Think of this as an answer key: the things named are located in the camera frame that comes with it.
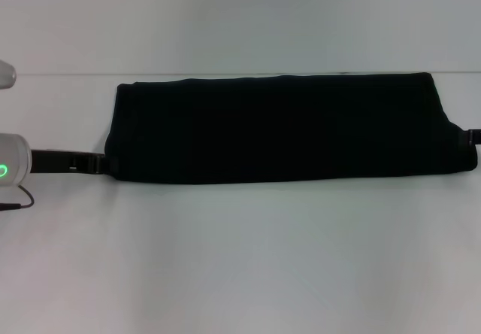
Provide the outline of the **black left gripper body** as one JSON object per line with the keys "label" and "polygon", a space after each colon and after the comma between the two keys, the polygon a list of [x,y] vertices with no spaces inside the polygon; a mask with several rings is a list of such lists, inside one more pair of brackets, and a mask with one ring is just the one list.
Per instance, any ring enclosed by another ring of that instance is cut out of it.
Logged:
{"label": "black left gripper body", "polygon": [[106,160],[104,154],[64,150],[33,150],[32,174],[75,173],[104,175]]}

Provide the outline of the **black t-shirt with white print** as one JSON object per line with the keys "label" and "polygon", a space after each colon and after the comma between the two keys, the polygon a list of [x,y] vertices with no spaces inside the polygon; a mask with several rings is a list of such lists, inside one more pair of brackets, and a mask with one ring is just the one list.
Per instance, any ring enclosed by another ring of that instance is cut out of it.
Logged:
{"label": "black t-shirt with white print", "polygon": [[445,175],[462,131],[428,73],[186,79],[119,85],[104,152],[141,183]]}

